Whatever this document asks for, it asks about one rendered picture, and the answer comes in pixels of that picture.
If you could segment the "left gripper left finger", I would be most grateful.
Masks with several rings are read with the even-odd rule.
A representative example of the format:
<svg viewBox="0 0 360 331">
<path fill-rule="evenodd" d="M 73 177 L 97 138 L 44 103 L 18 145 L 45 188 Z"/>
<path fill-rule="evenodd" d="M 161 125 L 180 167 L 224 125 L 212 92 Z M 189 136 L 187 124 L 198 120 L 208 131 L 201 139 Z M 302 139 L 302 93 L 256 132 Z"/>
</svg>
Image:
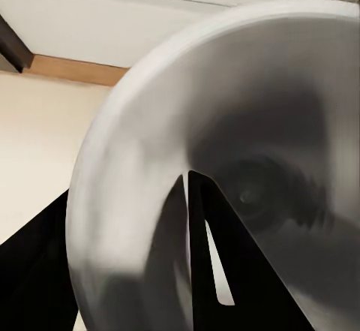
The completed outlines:
<svg viewBox="0 0 360 331">
<path fill-rule="evenodd" d="M 0 245 L 0 331 L 73 331 L 67 201 L 65 191 Z"/>
</svg>

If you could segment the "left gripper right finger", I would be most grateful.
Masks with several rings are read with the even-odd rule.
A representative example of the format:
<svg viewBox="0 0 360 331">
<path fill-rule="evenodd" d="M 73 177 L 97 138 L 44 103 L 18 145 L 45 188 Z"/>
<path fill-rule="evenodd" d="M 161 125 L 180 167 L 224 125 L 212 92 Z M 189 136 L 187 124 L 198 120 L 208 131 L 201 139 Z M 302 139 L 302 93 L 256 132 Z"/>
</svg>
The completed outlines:
<svg viewBox="0 0 360 331">
<path fill-rule="evenodd" d="M 188 174 L 193 331 L 314 331 L 212 178 Z M 235 305 L 218 301 L 210 227 Z"/>
</svg>

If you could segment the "coffee cup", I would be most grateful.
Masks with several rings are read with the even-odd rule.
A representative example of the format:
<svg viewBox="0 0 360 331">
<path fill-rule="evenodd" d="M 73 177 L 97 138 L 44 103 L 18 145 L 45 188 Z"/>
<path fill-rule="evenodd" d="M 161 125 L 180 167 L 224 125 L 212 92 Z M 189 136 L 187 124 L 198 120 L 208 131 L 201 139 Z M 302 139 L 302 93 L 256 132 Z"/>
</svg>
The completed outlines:
<svg viewBox="0 0 360 331">
<path fill-rule="evenodd" d="M 360 5 L 228 8 L 128 69 L 68 189 L 87 331 L 194 331 L 190 170 L 216 182 L 314 331 L 360 331 Z M 235 305 L 205 227 L 217 300 Z"/>
</svg>

